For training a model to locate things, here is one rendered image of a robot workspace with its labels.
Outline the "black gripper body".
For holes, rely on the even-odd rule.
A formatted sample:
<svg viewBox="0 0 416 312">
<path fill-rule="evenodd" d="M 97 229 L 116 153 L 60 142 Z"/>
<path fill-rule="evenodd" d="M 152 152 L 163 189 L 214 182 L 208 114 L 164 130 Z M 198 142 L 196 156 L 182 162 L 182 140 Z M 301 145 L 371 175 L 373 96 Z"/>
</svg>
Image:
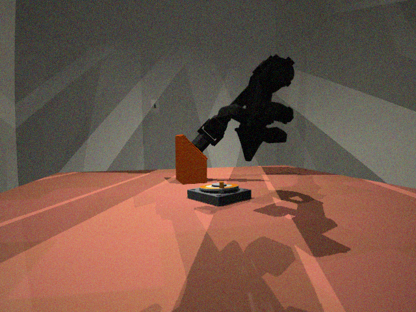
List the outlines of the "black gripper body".
<svg viewBox="0 0 416 312">
<path fill-rule="evenodd" d="M 271 138 L 264 140 L 266 143 L 278 143 L 286 142 L 287 134 L 284 130 L 279 127 L 265 127 L 270 123 L 270 120 L 261 114 L 261 116 L 254 116 L 254 109 L 261 96 L 265 97 L 265 101 L 272 101 L 271 97 L 266 94 L 253 93 L 249 94 L 247 100 L 244 100 L 243 105 L 246 106 L 246 109 L 241 106 L 227 105 L 218 111 L 217 119 L 228 123 L 231 121 L 231 118 L 240 122 L 239 127 L 246 126 L 255 126 L 260 129 L 260 133 L 268 133 L 272 135 Z"/>
</svg>

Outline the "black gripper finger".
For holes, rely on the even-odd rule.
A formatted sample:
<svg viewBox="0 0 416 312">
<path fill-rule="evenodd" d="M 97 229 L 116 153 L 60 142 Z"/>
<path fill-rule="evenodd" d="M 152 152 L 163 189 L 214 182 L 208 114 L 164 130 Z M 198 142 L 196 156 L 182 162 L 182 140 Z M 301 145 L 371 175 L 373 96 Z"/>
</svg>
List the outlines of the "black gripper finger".
<svg viewBox="0 0 416 312">
<path fill-rule="evenodd" d="M 255 155 L 255 153 L 257 152 L 258 148 L 260 147 L 260 145 L 262 144 L 262 141 L 264 141 L 267 138 L 271 138 L 272 135 L 264 132 L 264 133 L 259 133 L 256 138 L 255 138 L 255 143 L 253 146 L 253 151 L 252 151 L 252 156 L 251 159 L 249 161 L 251 161 Z"/>
<path fill-rule="evenodd" d="M 244 158 L 246 161 L 249 161 L 252 156 L 255 138 L 259 134 L 260 129 L 255 126 L 246 126 L 235 128 L 235 131 L 239 136 Z"/>
</svg>

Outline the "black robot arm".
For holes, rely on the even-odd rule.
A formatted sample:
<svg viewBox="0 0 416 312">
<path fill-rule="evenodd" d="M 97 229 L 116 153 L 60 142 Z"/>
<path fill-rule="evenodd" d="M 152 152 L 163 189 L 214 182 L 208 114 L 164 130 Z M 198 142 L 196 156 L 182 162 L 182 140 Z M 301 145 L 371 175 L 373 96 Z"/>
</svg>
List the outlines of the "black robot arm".
<svg viewBox="0 0 416 312">
<path fill-rule="evenodd" d="M 278 55 L 270 55 L 267 60 L 264 60 L 252 72 L 248 86 L 241 92 L 241 94 L 233 101 L 232 104 L 237 104 L 243 107 L 244 100 L 247 100 L 249 94 L 261 93 L 271 97 L 272 93 L 277 92 L 283 86 L 289 86 L 294 79 L 294 61 L 287 57 L 286 59 Z M 270 123 L 274 121 L 287 124 L 294 118 L 294 112 L 291 107 L 286 107 L 284 104 L 265 101 L 265 97 L 261 96 L 258 100 L 253 115 L 266 116 Z M 203 152 L 206 147 L 211 144 L 216 144 L 224 137 L 224 131 L 227 129 L 228 123 L 217 119 L 218 115 L 209 118 L 198 130 L 199 135 L 192 141 L 192 143 Z M 204 129 L 202 127 L 204 126 Z M 207 134 L 205 131 L 209 134 Z M 216 140 L 215 140 L 216 139 Z"/>
</svg>

